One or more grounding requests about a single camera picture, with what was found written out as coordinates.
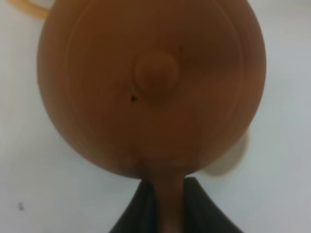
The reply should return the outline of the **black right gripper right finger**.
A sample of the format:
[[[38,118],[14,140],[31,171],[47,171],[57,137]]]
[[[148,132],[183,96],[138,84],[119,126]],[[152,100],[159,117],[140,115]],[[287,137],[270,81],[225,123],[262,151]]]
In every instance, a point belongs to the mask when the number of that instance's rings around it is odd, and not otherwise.
[[[184,179],[184,233],[239,233],[240,229],[211,200],[195,177]]]

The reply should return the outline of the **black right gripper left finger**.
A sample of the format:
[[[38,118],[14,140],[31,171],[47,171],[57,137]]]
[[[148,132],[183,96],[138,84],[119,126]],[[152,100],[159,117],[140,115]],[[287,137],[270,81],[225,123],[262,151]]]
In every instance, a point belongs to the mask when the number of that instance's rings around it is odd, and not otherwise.
[[[162,207],[154,185],[142,180],[127,208],[110,230],[112,233],[161,232]]]

